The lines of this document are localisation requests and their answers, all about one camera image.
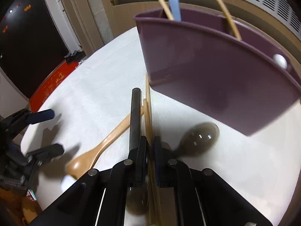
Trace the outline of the wooden chopstick in holder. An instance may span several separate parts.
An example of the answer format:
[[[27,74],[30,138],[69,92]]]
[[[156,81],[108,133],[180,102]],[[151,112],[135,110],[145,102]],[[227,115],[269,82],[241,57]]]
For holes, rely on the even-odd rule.
[[[168,5],[166,4],[166,1],[165,0],[158,0],[158,2],[160,3],[160,5],[162,6],[167,18],[170,20],[170,21],[174,21],[174,17],[173,17],[173,14],[171,13]]]

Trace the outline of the white round spoon in holder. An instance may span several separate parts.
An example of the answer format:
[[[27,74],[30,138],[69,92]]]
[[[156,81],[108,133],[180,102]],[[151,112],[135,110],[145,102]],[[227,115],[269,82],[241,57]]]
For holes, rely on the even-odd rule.
[[[275,63],[277,63],[281,68],[283,69],[287,69],[287,60],[285,59],[284,56],[280,55],[280,54],[275,54],[273,56],[273,59],[275,61]]]

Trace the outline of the purple plastic utensil holder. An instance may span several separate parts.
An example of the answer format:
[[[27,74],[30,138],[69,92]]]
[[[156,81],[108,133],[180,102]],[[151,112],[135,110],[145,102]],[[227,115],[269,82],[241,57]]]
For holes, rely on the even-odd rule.
[[[233,129],[251,135],[300,99],[300,77],[284,51],[256,30],[238,24],[230,34],[224,16],[183,8],[181,21],[162,9],[135,15],[146,71],[153,90]]]

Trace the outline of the white plastic spoon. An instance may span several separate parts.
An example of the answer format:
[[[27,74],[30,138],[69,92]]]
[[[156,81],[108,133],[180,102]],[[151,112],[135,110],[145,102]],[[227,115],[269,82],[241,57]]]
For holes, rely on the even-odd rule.
[[[67,189],[69,189],[74,183],[76,179],[73,176],[65,175],[61,181],[61,191],[64,193]]]

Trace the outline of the grey spoon black handle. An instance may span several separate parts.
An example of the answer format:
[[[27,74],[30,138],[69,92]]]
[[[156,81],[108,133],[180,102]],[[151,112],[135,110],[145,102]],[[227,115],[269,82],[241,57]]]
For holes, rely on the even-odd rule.
[[[143,215],[148,209],[148,190],[145,183],[147,175],[147,140],[141,135],[141,90],[132,90],[130,117],[130,188],[127,194],[126,209],[133,215]]]
[[[213,122],[197,124],[185,132],[176,149],[162,142],[165,149],[171,151],[174,157],[197,157],[209,150],[219,139],[219,127]]]

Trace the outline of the black appliance with lights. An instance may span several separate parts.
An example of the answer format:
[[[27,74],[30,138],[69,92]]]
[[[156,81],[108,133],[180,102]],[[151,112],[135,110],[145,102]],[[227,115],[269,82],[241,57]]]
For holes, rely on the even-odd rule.
[[[27,98],[68,52],[45,0],[1,0],[1,69]]]

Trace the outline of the wooden spoon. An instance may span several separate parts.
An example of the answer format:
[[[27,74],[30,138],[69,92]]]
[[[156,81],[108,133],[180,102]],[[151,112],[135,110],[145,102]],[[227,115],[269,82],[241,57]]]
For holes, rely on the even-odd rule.
[[[88,170],[92,169],[106,148],[130,127],[130,117],[130,114],[127,115],[126,118],[95,148],[71,160],[66,165],[67,175],[79,179]]]

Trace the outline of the red mat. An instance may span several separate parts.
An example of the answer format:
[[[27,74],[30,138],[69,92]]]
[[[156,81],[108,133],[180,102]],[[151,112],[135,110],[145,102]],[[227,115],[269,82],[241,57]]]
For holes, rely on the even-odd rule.
[[[65,60],[57,66],[49,76],[40,84],[34,94],[29,98],[31,111],[37,112],[53,91],[67,78],[77,67],[79,61],[67,63]]]

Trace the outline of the white table cloth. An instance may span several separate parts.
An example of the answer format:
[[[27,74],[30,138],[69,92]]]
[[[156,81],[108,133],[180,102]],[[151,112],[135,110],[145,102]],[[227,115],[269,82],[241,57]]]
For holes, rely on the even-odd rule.
[[[21,149],[50,144],[64,155],[39,169],[35,195],[46,209],[61,194],[65,166],[96,147],[129,113],[132,89],[145,90],[145,65],[138,32],[128,30],[75,69],[48,97],[42,109],[50,121],[28,127]],[[300,103],[252,136],[219,122],[220,136],[198,157],[184,157],[191,168],[210,168],[273,225],[286,216],[300,173]]]

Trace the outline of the light blue plastic utensil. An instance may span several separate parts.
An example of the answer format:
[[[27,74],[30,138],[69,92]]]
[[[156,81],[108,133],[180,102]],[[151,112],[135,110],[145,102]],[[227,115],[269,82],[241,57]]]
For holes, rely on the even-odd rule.
[[[181,21],[181,10],[179,0],[168,0],[175,21]]]

